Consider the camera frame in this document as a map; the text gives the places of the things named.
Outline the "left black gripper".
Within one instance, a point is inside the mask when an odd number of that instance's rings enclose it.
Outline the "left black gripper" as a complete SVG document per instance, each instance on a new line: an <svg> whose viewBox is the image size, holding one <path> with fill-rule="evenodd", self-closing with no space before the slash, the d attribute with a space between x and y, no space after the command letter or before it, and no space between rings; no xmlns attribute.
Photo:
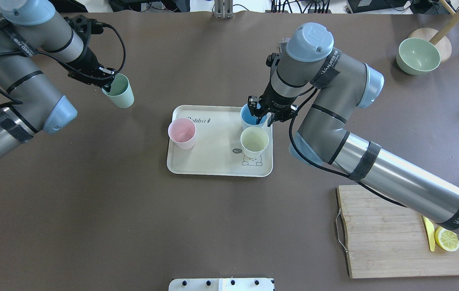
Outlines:
<svg viewBox="0 0 459 291"><path fill-rule="evenodd" d="M115 69L105 68L101 65L88 46L91 35L102 34L108 24L87 18L84 15L78 15L73 18L67 17L66 22L80 37L84 45L84 49L78 59L68 63L73 68L73 70L68 70L68 76L82 83L93 84L103 88L104 91L110 93Z"/></svg>

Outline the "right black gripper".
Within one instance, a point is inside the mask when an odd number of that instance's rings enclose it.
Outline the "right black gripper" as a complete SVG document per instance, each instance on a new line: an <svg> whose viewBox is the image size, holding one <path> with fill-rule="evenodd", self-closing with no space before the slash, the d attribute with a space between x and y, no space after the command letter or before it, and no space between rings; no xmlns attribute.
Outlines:
<svg viewBox="0 0 459 291"><path fill-rule="evenodd" d="M287 83L279 75L279 53L267 57L266 65L270 67L270 82L260 97L249 96L248 108L252 116L257 118L256 124L265 122L267 114L271 114L271 123L284 122L295 116L297 107L293 105L299 95L299 87Z"/></svg>

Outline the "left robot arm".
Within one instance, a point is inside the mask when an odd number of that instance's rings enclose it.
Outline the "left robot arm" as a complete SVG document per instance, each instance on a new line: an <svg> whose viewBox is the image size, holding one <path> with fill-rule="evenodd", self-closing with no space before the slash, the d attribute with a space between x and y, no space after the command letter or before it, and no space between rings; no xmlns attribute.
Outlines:
<svg viewBox="0 0 459 291"><path fill-rule="evenodd" d="M32 61L56 60L69 77L111 89L118 70L105 68L89 49L89 37L105 23L83 16L64 18L48 0L0 0L0 158L39 131L54 134L77 110Z"/></svg>

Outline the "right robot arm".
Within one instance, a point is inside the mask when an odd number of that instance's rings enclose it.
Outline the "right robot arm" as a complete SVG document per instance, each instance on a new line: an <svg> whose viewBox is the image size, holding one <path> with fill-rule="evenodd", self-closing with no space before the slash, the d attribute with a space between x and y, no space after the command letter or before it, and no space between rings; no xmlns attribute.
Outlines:
<svg viewBox="0 0 459 291"><path fill-rule="evenodd" d="M459 186L429 173L346 128L356 108L366 108L379 96L384 78L366 63L334 46L334 38L318 23L297 28L285 50L268 57L270 81L260 97L248 98L250 114L268 122L294 120L294 105L310 84L315 101L296 134L296 155L314 167L326 163L334 174L377 190L459 237Z"/></svg>

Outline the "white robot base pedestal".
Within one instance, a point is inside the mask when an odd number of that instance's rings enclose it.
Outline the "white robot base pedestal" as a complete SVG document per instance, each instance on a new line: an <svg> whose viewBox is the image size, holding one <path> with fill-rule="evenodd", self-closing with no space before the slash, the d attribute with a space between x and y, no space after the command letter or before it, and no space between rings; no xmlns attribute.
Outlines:
<svg viewBox="0 0 459 291"><path fill-rule="evenodd" d="M169 291L274 291L271 278L177 278Z"/></svg>

